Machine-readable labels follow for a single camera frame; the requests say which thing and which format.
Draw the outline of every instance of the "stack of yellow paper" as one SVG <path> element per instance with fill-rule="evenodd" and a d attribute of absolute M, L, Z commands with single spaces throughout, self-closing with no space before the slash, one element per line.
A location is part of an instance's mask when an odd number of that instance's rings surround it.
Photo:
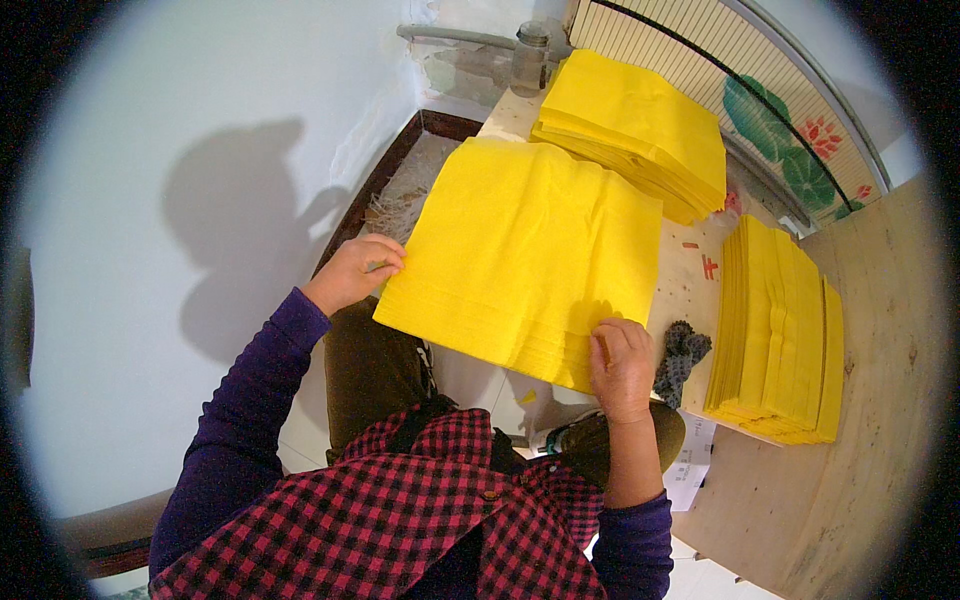
<path fill-rule="evenodd" d="M 724 270 L 707 414 L 784 444 L 836 439 L 840 297 L 790 236 L 744 215 Z"/>
<path fill-rule="evenodd" d="M 724 207 L 726 153 L 716 115 L 653 71 L 574 50 L 530 140 L 613 169 L 663 200 L 663 216 L 681 225 Z"/>
<path fill-rule="evenodd" d="M 550 144 L 470 138 L 446 160 L 373 318 L 590 393 L 589 335 L 646 324 L 661 203 Z"/>

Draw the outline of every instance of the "paper scrap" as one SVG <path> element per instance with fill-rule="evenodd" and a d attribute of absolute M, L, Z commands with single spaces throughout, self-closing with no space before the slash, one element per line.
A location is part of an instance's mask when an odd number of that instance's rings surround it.
<path fill-rule="evenodd" d="M 686 437 L 677 460 L 663 474 L 666 497 L 673 502 L 671 512 L 688 511 L 693 505 L 693 498 L 710 468 L 710 449 L 717 427 L 711 420 L 682 410 L 677 412 L 684 418 Z"/>

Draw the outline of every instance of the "left hand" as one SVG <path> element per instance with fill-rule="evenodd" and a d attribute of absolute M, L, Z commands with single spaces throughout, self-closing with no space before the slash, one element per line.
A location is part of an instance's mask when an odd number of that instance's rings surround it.
<path fill-rule="evenodd" d="M 366 298 L 403 269 L 407 251 L 386 235 L 370 233 L 347 240 L 301 290 L 327 317 Z M 386 263 L 368 270 L 371 263 Z"/>

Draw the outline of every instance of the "red lotus flower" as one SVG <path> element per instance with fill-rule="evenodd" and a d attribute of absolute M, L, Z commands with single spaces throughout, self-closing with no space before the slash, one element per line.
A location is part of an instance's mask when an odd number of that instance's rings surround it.
<path fill-rule="evenodd" d="M 807 119 L 797 131 L 810 143 L 817 156 L 827 160 L 837 151 L 837 144 L 843 141 L 843 137 L 833 133 L 834 128 L 833 123 L 824 124 L 824 117 L 820 117 L 816 121 Z"/>

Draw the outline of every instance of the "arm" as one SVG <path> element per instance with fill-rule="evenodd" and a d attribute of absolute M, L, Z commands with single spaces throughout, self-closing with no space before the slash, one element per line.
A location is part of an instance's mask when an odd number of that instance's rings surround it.
<path fill-rule="evenodd" d="M 643 325 L 605 319 L 594 329 L 592 384 L 610 428 L 610 479 L 593 565 L 610 598 L 659 600 L 670 586 L 670 501 L 650 415 L 653 361 Z"/>
<path fill-rule="evenodd" d="M 276 456 L 310 352 L 330 329 L 326 315 L 365 298 L 403 267 L 406 252 L 378 235 L 346 242 L 302 291 L 290 296 L 237 357 L 183 459 L 183 471 L 154 531 L 150 577 L 209 537 L 272 487 Z M 368 271 L 372 262 L 389 265 Z"/>

